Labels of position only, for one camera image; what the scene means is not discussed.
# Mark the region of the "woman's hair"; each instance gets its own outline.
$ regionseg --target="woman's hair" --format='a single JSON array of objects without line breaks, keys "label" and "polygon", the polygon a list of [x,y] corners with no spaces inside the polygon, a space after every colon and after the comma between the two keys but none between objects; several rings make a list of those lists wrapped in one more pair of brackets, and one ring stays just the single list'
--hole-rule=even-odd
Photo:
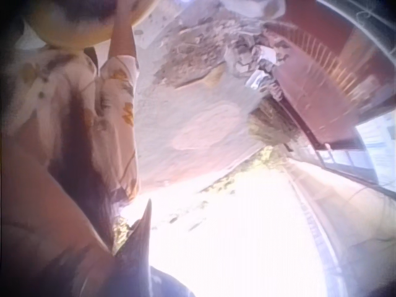
[{"label": "woman's hair", "polygon": [[112,250],[114,208],[101,174],[93,167],[92,144],[79,93],[71,94],[69,107],[69,115],[62,120],[61,158],[52,161],[48,170]]}]

